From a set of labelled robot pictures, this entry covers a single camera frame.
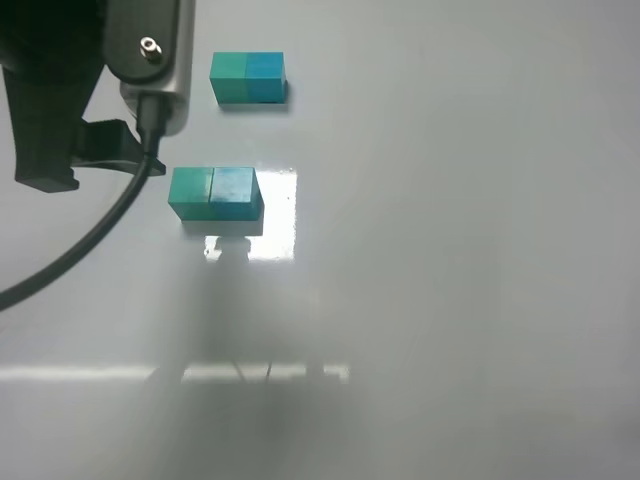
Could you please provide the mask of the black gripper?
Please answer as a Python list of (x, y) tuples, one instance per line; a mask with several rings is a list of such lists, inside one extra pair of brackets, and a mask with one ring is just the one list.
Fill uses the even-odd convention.
[(104, 68), (102, 1), (3, 1), (1, 67), (17, 182), (73, 191), (82, 116)]

